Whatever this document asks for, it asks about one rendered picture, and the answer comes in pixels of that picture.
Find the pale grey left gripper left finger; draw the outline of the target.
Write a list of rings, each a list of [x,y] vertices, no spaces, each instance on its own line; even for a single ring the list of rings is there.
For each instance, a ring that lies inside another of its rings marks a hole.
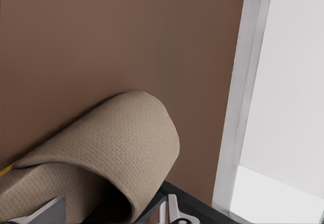
[[[8,220],[8,224],[65,224],[66,199],[56,197],[34,213]]]

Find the beige woven fabric shoe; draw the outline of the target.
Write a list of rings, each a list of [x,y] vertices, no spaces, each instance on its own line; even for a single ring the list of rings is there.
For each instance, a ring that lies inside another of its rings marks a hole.
[[[119,94],[17,160],[0,176],[0,223],[56,197],[66,222],[83,222],[104,200],[115,221],[135,221],[180,150],[165,108],[144,91]]]

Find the silver frame post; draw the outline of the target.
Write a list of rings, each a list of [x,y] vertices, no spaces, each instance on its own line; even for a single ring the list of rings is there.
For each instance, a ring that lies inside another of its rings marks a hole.
[[[244,0],[212,206],[230,211],[270,0]]]

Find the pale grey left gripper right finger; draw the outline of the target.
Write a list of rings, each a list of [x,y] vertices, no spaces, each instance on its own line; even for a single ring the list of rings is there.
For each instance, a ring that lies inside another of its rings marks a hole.
[[[159,224],[200,224],[200,220],[179,210],[177,196],[168,194],[159,207]]]

